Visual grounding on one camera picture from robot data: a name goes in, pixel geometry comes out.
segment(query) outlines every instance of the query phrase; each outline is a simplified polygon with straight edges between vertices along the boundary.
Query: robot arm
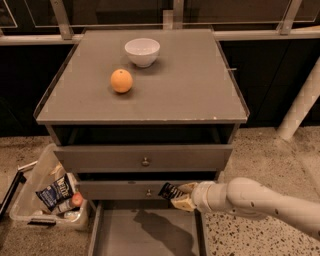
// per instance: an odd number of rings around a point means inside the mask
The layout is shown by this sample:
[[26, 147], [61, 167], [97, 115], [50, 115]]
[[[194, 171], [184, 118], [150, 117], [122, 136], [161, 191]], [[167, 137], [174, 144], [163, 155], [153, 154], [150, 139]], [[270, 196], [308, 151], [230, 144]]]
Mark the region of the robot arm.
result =
[[320, 204], [281, 195], [247, 178], [236, 178], [228, 184], [193, 183], [191, 188], [187, 185], [179, 189], [186, 194], [171, 199], [179, 209], [220, 211], [255, 220], [273, 216], [320, 241]]

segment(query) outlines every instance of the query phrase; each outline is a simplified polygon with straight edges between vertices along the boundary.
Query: speckled floor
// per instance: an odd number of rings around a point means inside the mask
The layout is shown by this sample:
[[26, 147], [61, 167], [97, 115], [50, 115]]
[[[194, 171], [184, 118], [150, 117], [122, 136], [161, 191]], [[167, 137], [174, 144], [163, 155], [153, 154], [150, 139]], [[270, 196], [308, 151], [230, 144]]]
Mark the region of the speckled floor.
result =
[[[289, 142], [273, 128], [240, 129], [234, 151], [220, 176], [252, 178], [294, 197], [320, 203], [320, 127], [299, 128]], [[48, 137], [0, 138], [0, 199], [17, 165], [37, 160]], [[211, 255], [320, 255], [320, 242], [268, 217], [251, 221], [223, 213], [206, 215]], [[0, 255], [86, 255], [86, 232], [62, 227], [22, 225], [5, 216], [0, 222]]]

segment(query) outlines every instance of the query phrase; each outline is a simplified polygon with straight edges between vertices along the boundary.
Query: white pipe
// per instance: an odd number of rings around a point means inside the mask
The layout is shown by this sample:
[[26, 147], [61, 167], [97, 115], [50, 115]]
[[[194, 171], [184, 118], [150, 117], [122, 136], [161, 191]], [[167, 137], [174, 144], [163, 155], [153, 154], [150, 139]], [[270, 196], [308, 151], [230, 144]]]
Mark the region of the white pipe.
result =
[[285, 140], [291, 139], [301, 122], [320, 96], [320, 58], [317, 60], [298, 96], [284, 117], [277, 133]]

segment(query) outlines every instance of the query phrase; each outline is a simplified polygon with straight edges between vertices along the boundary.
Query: white bowl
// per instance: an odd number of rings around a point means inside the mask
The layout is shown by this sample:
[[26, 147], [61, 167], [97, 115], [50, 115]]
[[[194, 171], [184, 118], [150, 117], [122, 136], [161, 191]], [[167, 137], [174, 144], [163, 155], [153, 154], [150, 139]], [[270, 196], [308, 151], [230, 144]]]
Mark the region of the white bowl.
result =
[[160, 44], [150, 38], [137, 38], [124, 46], [128, 58], [138, 67], [146, 68], [157, 59]]

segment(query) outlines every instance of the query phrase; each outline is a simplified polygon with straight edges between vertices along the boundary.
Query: clear plastic container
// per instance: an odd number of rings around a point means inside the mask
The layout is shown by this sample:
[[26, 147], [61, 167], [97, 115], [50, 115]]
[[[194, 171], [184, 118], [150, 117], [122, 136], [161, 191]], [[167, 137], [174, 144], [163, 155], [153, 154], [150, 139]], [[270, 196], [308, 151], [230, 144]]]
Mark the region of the clear plastic container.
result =
[[63, 175], [61, 169], [52, 174], [52, 170], [58, 165], [59, 161], [56, 158], [53, 150], [55, 144], [48, 145], [41, 154], [38, 163], [31, 171], [27, 182], [23, 185], [16, 201], [14, 202], [10, 218], [17, 221], [32, 222], [32, 223], [55, 223], [60, 226], [74, 227], [76, 230], [84, 230], [88, 226], [89, 204], [84, 200], [80, 210], [72, 213], [72, 218], [64, 218], [62, 215], [44, 214], [42, 209], [46, 206], [37, 197], [36, 191], [44, 189], [52, 184], [59, 175]]

